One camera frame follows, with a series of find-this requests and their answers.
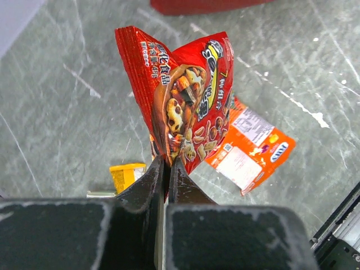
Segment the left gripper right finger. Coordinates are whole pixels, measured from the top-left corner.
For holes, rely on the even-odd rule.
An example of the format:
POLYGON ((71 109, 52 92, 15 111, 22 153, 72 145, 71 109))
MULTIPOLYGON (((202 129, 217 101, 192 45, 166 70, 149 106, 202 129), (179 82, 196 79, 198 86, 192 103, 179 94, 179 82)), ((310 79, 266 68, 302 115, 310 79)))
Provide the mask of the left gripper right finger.
POLYGON ((166 269, 317 269, 303 222, 277 206, 218 205, 188 176, 170 173, 166 269))

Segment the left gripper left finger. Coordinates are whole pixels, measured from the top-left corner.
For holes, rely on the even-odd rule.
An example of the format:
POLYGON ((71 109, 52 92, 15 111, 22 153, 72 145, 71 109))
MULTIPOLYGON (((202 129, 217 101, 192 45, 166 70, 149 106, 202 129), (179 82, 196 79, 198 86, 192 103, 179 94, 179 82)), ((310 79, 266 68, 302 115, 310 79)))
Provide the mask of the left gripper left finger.
POLYGON ((164 160, 108 199, 1 201, 2 269, 161 269, 164 160))

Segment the small red snack packet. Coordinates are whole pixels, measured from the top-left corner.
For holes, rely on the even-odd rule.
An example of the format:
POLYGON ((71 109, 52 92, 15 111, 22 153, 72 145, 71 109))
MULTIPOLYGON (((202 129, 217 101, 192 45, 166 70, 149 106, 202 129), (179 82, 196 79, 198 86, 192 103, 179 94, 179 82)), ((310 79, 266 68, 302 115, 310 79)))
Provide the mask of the small red snack packet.
POLYGON ((154 154, 193 171, 220 148, 230 125, 233 48, 226 32, 171 51, 135 26, 115 30, 119 54, 154 154))

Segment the red paper bag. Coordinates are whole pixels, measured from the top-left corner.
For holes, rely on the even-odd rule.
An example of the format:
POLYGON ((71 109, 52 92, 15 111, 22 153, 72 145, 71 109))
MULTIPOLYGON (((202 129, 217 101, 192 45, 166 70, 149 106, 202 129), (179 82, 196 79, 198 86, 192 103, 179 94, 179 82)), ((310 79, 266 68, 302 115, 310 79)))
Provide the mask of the red paper bag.
POLYGON ((163 15, 177 16, 212 14, 271 2, 272 0, 151 0, 150 5, 163 15))

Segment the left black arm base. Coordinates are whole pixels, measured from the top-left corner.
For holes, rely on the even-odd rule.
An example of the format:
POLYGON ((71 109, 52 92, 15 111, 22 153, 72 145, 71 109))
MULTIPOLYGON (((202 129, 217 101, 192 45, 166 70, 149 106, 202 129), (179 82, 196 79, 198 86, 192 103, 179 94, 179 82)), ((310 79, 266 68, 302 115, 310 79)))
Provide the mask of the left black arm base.
POLYGON ((320 269, 359 269, 359 184, 310 240, 320 269))

